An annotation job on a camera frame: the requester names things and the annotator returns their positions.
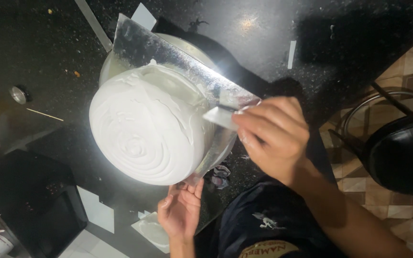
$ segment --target kitchen counter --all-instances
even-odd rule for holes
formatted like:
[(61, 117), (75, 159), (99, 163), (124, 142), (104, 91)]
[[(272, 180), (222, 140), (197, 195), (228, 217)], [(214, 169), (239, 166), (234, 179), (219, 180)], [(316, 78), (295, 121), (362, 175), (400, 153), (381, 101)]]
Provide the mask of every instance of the kitchen counter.
[[(110, 38), (118, 13), (131, 17), (139, 3), (89, 1)], [(142, 3), (158, 19), (153, 32), (196, 44), (224, 76), (260, 97), (297, 96), (314, 129), (413, 46), (413, 3), (397, 0)], [(295, 59), (287, 69), (292, 40), (297, 41)], [(165, 257), (130, 225), (138, 211), (156, 211), (167, 187), (118, 171), (90, 131), (89, 104), (106, 55), (73, 0), (0, 0), (0, 155), (27, 148), (67, 164), (79, 186), (114, 209), (115, 234), (90, 225), (92, 233), (131, 258)], [(13, 85), (25, 86), (33, 101), (16, 103), (8, 93)], [(199, 228), (261, 175), (244, 155), (237, 141), (226, 160), (230, 186), (204, 189)]]

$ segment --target tiled floor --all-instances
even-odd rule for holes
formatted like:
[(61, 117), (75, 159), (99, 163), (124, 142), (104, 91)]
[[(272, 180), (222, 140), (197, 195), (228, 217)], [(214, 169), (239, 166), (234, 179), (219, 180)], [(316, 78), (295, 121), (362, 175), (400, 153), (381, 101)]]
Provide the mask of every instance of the tiled floor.
[(129, 258), (83, 230), (58, 258)]
[[(396, 61), (377, 80), (382, 88), (407, 88), (413, 91), (413, 48)], [(372, 88), (364, 96), (376, 94)], [(413, 99), (400, 97), (402, 103), (413, 110)], [(341, 148), (338, 139), (331, 137), (328, 129), (336, 129), (342, 117), (355, 105), (347, 105), (321, 127), (323, 142), (330, 154), (331, 164), (339, 189), (360, 203), (413, 250), (413, 196), (391, 192), (378, 185), (369, 176), (356, 156)], [(383, 99), (361, 108), (350, 123), (350, 134), (366, 140), (384, 124), (404, 116)]]

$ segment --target black granite countertop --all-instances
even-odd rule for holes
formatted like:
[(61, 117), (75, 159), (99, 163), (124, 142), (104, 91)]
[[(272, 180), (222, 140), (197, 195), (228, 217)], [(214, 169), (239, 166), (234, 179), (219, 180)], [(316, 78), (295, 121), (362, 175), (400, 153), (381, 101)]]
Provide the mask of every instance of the black granite countertop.
[[(131, 16), (140, 2), (88, 3), (113, 38), (118, 13)], [(260, 97), (297, 96), (314, 129), (413, 46), (413, 2), (407, 1), (142, 3), (158, 19), (153, 32), (196, 44), (223, 75)], [(291, 40), (297, 44), (289, 70)], [(27, 147), (69, 165), (77, 184), (115, 212), (115, 234), (93, 225), (91, 232), (131, 258), (164, 257), (130, 225), (138, 220), (137, 211), (156, 211), (167, 187), (124, 176), (102, 155), (90, 131), (89, 104), (106, 55), (73, 0), (0, 0), (0, 155)], [(33, 101), (16, 103), (8, 93), (13, 85), (24, 85)], [(243, 155), (237, 142), (226, 160), (230, 187), (204, 190), (199, 227), (256, 182), (260, 173)]]

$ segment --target swirl frosting pattern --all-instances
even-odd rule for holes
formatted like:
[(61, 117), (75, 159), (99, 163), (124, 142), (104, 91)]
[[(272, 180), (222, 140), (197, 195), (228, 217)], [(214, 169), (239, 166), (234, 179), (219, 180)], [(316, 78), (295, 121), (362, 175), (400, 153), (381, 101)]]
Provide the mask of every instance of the swirl frosting pattern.
[[(90, 105), (90, 126), (98, 147), (120, 171), (148, 184), (172, 185), (197, 168), (209, 147), (206, 135), (211, 132), (205, 128), (211, 126), (201, 118), (208, 107), (199, 98), (192, 105), (192, 96), (200, 95), (179, 85), (183, 79), (173, 79), (180, 74), (147, 67), (121, 73), (98, 90)], [(183, 93), (170, 95), (162, 90), (166, 87), (181, 87)], [(191, 100), (174, 97), (186, 91)]]

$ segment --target bar stool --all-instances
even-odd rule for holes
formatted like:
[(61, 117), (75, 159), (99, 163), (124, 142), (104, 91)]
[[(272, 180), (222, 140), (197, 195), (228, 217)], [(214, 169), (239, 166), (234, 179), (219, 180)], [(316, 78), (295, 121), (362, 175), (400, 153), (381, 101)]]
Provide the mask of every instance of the bar stool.
[[(407, 95), (412, 92), (384, 91), (372, 83), (378, 94), (364, 100), (347, 116), (342, 135), (330, 129), (361, 161), (371, 177), (381, 186), (402, 194), (413, 195), (413, 111), (397, 101), (392, 95)], [(387, 123), (363, 142), (348, 134), (348, 124), (353, 115), (365, 104), (384, 97), (406, 116)]]

